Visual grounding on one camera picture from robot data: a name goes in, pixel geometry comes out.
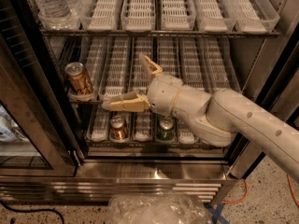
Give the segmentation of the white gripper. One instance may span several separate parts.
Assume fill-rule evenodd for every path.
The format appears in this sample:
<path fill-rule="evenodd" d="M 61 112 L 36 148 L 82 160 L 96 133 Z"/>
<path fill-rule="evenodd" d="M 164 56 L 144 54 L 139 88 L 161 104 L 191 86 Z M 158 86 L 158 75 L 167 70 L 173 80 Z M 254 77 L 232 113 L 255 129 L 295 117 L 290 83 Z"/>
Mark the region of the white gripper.
<path fill-rule="evenodd" d="M 147 96 L 140 91 L 130 91 L 114 97 L 106 98 L 102 107 L 109 111 L 144 112 L 170 116 L 172 104 L 183 85 L 180 78 L 163 75 L 163 68 L 143 53 L 138 54 L 148 82 Z"/>

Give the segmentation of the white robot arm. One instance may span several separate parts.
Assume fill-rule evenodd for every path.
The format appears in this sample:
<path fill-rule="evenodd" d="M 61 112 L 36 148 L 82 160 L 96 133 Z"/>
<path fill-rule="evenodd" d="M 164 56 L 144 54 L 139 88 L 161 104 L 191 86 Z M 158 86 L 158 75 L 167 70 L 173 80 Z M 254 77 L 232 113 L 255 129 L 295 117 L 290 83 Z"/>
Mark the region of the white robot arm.
<path fill-rule="evenodd" d="M 145 93 L 130 91 L 106 97 L 102 107 L 109 111 L 143 112 L 183 121 L 201 140 L 227 147 L 234 133 L 257 144 L 293 179 L 299 179 L 299 132 L 239 92 L 219 89 L 210 94 L 167 75 L 163 68 L 140 53 L 148 80 Z"/>

